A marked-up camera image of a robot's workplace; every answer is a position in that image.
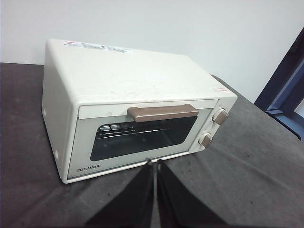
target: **wire rack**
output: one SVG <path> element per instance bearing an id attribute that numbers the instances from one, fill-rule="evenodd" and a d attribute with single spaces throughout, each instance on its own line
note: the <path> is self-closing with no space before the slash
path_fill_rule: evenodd
<path id="1" fill-rule="evenodd" d="M 147 133 L 170 129 L 162 124 L 147 124 L 147 122 L 125 122 L 104 124 L 97 129 L 95 139 L 117 137 L 129 134 Z"/>

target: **black cloth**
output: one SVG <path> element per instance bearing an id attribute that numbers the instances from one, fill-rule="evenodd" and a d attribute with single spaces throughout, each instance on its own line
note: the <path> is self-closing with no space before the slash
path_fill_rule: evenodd
<path id="1" fill-rule="evenodd" d="M 42 65 L 1 64 L 4 228 L 85 224 L 140 170 L 63 184 L 41 114 L 42 82 Z M 304 227 L 303 142 L 236 94 L 212 145 L 166 164 L 229 224 Z M 152 227 L 159 225 L 154 202 Z"/>

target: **toshiba logo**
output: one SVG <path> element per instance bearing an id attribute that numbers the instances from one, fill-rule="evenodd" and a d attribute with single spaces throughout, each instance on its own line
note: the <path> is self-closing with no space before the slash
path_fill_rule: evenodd
<path id="1" fill-rule="evenodd" d="M 100 165 L 93 165 L 93 166 L 90 166 L 90 167 L 85 167 L 85 168 L 77 169 L 77 172 L 83 171 L 83 170 L 95 169 L 97 167 L 100 167 Z"/>

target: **knob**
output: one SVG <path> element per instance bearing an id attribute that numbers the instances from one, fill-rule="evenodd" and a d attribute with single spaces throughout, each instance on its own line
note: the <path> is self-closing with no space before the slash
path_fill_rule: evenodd
<path id="1" fill-rule="evenodd" d="M 225 109 L 218 110 L 212 117 L 212 120 L 216 122 L 218 125 L 222 125 L 225 120 L 227 120 L 229 114 L 225 111 Z"/>
<path id="2" fill-rule="evenodd" d="M 203 134 L 199 138 L 199 144 L 203 145 L 206 148 L 209 147 L 211 143 L 212 143 L 212 137 L 210 133 Z"/>

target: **oven top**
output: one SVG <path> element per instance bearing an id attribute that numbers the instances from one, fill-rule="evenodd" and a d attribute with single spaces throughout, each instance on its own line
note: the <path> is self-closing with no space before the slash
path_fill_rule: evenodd
<path id="1" fill-rule="evenodd" d="M 70 97 L 78 103 L 122 104 L 235 96 L 185 55 L 57 39 L 50 39 L 47 48 Z"/>

